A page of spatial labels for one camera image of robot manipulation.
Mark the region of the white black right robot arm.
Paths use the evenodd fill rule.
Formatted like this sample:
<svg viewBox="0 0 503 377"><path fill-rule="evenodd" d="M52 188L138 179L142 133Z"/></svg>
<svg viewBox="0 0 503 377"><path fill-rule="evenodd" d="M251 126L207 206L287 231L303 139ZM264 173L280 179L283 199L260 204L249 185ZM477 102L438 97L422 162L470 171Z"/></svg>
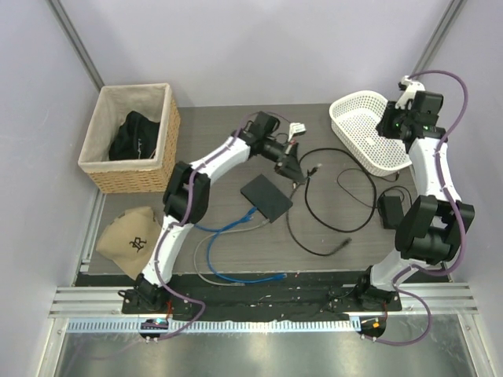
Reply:
<svg viewBox="0 0 503 377"><path fill-rule="evenodd" d="M387 103L377 133L403 142L413 166L417 198L395 231L395 248L370 266L352 293L359 307L381 309L397 297L398 285L421 271L442 276L441 262L459 264L474 217L453 186L446 158L446 131L436 125L443 96L419 90Z"/></svg>

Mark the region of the dark grey network switch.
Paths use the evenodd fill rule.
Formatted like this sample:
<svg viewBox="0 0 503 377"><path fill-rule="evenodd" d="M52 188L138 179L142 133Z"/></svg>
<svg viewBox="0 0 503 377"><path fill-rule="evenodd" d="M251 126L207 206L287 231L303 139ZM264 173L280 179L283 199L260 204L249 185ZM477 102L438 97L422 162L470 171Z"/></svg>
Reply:
<svg viewBox="0 0 503 377"><path fill-rule="evenodd" d="M270 223L292 207L292 201L263 174L248 182L240 189L240 193Z"/></svg>

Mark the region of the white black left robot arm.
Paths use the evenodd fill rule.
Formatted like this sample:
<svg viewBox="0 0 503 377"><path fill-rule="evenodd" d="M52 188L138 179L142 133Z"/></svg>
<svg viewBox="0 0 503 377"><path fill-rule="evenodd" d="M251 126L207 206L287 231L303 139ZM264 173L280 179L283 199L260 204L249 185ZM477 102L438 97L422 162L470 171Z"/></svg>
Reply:
<svg viewBox="0 0 503 377"><path fill-rule="evenodd" d="M233 131L213 152L191 163L178 162L163 194L164 217L149 262L134 282L134 300L139 309L159 313L173 295L167 283L174 262L190 230L206 214L211 185L234 167L253 156L274 163L274 171L295 183L305 181L297 157L296 138L306 133L303 123L288 126L288 137L278 142L272 133L278 117L257 112L256 117Z"/></svg>

